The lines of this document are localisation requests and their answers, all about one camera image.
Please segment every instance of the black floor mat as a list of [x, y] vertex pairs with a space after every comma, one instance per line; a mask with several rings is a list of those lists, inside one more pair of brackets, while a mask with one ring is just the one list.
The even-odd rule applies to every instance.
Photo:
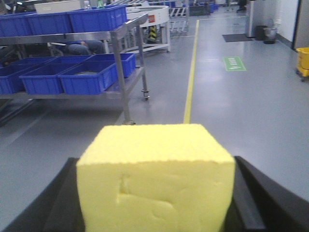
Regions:
[[251, 38], [248, 38], [245, 34], [230, 34], [230, 35], [222, 35], [225, 42], [244, 42], [244, 41], [252, 41]]

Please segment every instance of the trash can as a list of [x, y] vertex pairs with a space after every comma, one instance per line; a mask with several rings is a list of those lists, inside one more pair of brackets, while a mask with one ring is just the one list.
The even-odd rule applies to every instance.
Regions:
[[265, 44], [274, 44], [276, 42], [276, 35], [278, 32], [277, 28], [264, 28], [265, 32], [265, 40], [263, 43]]

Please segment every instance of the yellow bin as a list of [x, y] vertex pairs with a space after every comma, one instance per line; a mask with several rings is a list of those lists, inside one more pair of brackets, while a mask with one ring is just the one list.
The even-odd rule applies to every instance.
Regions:
[[309, 76], [309, 47], [300, 47], [296, 51], [298, 52], [298, 71], [303, 76]]

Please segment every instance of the person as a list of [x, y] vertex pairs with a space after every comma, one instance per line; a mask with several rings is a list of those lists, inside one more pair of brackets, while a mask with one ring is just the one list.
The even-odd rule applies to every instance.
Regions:
[[61, 42], [57, 48], [70, 55], [92, 55], [105, 53], [104, 44], [100, 40]]
[[236, 10], [236, 13], [246, 11], [245, 5], [247, 5], [247, 0], [238, 0], [238, 5], [239, 9]]

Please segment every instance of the stainless steel shelf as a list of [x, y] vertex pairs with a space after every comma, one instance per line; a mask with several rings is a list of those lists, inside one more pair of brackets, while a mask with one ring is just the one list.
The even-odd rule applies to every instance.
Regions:
[[[135, 71], [125, 78], [125, 90], [129, 94], [136, 83], [145, 74], [144, 67], [136, 67]], [[14, 94], [0, 94], [0, 99], [121, 99], [119, 81], [111, 85], [101, 94], [95, 95], [75, 95], [75, 94], [27, 94], [26, 92], [18, 92]]]
[[[53, 35], [35, 35], [21, 37], [3, 37], [0, 38], [0, 45], [9, 44], [36, 44], [36, 43], [51, 43], [51, 42], [69, 42], [69, 41], [84, 41], [84, 40], [108, 40], [112, 42], [114, 58], [117, 66], [118, 81], [110, 86], [106, 91], [98, 95], [69, 95], [69, 94], [42, 94], [30, 95], [26, 92], [18, 92], [15, 94], [0, 94], [0, 99], [121, 99], [124, 109], [124, 124], [135, 124], [130, 118], [128, 95], [142, 77], [144, 98], [149, 98], [149, 90], [147, 88], [146, 73], [142, 51], [142, 30], [140, 25], [144, 24], [148, 19], [148, 14], [142, 14], [139, 17], [132, 19], [114, 31], [99, 31], [86, 33], [70, 33], [70, 34], [53, 34]], [[137, 28], [137, 40], [140, 54], [140, 67], [136, 67], [135, 71], [129, 78], [124, 78], [123, 67], [120, 56], [119, 40], [122, 39], [129, 30]]]
[[[115, 31], [116, 38], [119, 40], [123, 38], [128, 30], [135, 28], [137, 25], [144, 24], [148, 19], [147, 14], [143, 14], [133, 20], [130, 20]], [[0, 45], [10, 44], [43, 44], [51, 42], [71, 42], [71, 41], [85, 41], [85, 40], [110, 40], [110, 31], [98, 32], [84, 32], [84, 33], [69, 33], [69, 34], [53, 34], [53, 35], [31, 35], [18, 37], [1, 37]]]

